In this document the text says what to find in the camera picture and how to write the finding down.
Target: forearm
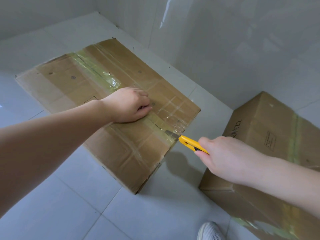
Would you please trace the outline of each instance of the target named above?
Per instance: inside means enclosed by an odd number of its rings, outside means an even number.
[[[320,218],[320,173],[269,157],[260,176],[249,186],[298,206]]]
[[[0,217],[111,122],[100,101],[0,129]]]

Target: shoe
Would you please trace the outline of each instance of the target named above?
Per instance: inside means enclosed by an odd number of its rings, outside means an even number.
[[[225,240],[225,238],[218,225],[213,221],[209,221],[200,227],[197,240]]]

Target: hand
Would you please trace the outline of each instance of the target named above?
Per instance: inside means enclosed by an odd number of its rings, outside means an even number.
[[[210,155],[202,151],[195,154],[213,174],[227,181],[252,186],[268,167],[269,156],[233,137],[220,136],[214,140],[201,137],[199,143]]]
[[[126,87],[101,101],[107,107],[113,122],[132,122],[146,116],[152,109],[148,96],[147,92],[139,88]]]

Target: cardboard box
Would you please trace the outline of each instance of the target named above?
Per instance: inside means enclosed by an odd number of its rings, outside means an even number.
[[[320,130],[266,92],[234,110],[223,135],[266,155],[319,169]],[[199,188],[261,240],[319,239],[320,220],[278,198],[225,181],[208,169]]]
[[[149,92],[152,111],[134,123],[99,129],[84,146],[126,189],[137,193],[161,165],[177,134],[200,112],[169,82],[116,39],[90,45],[39,65],[16,78],[50,113],[102,99],[121,87]]]

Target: left hand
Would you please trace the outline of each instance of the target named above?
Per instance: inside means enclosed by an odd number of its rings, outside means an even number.
[[[101,99],[113,122],[132,122],[146,116],[152,107],[149,94],[139,88],[121,88]]]

